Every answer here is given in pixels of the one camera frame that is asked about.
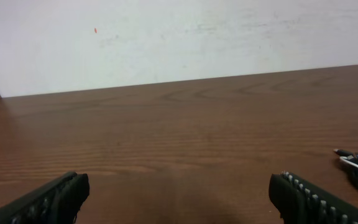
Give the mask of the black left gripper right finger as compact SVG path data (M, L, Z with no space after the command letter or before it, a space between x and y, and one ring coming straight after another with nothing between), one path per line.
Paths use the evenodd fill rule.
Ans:
M358 208L284 171L270 177L270 201L284 224L358 224Z

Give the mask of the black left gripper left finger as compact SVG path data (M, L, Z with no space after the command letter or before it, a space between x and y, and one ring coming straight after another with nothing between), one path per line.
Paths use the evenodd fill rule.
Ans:
M0 208L0 224L74 224L90 194L87 174L67 172Z

